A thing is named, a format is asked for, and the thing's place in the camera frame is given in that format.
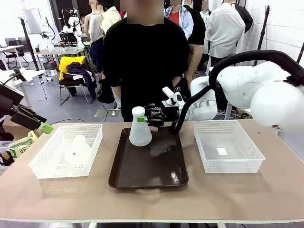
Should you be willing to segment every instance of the perforated basket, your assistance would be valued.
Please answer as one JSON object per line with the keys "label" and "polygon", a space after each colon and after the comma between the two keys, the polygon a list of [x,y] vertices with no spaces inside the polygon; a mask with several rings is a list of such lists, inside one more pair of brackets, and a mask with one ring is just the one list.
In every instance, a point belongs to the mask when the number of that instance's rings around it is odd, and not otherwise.
{"label": "perforated basket", "polygon": [[256,173],[265,157],[236,120],[194,122],[206,173]]}
{"label": "perforated basket", "polygon": [[[82,134],[91,147],[87,162],[82,164],[51,162],[54,157],[63,156],[59,150],[64,140],[70,144],[75,136]],[[38,179],[88,176],[102,140],[102,124],[79,124],[59,127],[28,164]]]}

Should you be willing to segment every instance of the white wall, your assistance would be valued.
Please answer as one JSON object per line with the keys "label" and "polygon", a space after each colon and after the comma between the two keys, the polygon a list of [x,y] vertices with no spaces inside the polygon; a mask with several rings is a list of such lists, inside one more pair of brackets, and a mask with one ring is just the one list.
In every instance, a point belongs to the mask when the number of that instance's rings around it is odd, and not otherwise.
{"label": "white wall", "polygon": [[[23,18],[23,9],[38,8],[42,18],[47,18],[50,25],[54,25],[53,16],[48,0],[1,0],[0,1],[0,45],[6,46],[5,38],[24,37],[23,28],[19,17]],[[40,35],[29,35],[33,49],[41,40]],[[29,54],[27,61],[32,61]]]}
{"label": "white wall", "polygon": [[[245,34],[243,51],[257,50],[267,5],[271,11],[261,49],[283,51],[297,60],[304,42],[304,0],[247,0],[246,9],[254,24]],[[251,66],[253,62],[243,65]]]}

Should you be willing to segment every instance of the blue denim shirt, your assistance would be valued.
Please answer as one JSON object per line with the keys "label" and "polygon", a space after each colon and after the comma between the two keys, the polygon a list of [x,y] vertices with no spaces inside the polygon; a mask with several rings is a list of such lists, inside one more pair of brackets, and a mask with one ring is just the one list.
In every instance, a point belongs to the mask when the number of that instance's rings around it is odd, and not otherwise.
{"label": "blue denim shirt", "polygon": [[[170,13],[172,11],[173,6],[169,6],[165,11],[165,17],[169,17]],[[184,31],[186,38],[188,39],[193,31],[193,19],[189,11],[183,7],[180,6],[180,26],[182,30]]]}

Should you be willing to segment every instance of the black baking tray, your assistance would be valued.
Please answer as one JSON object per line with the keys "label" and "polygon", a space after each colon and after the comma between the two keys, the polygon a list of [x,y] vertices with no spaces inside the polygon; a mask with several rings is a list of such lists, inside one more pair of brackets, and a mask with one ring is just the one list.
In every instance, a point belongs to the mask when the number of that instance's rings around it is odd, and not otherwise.
{"label": "black baking tray", "polygon": [[181,140],[169,127],[152,132],[152,141],[137,147],[129,140],[130,128],[122,130],[112,165],[109,185],[117,189],[155,189],[188,183]]}

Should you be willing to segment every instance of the white bottle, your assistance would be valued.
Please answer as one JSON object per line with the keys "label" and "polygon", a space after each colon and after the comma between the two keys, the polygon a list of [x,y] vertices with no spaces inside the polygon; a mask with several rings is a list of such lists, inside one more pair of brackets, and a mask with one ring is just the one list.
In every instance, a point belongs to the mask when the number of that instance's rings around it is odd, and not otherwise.
{"label": "white bottle", "polygon": [[90,152],[91,147],[86,143],[86,137],[79,134],[65,151],[65,160],[67,163],[84,164],[90,158]]}
{"label": "white bottle", "polygon": [[144,117],[145,110],[143,107],[132,109],[133,122],[130,132],[130,142],[134,146],[146,146],[152,140],[152,134],[146,122],[138,122],[139,117]]}

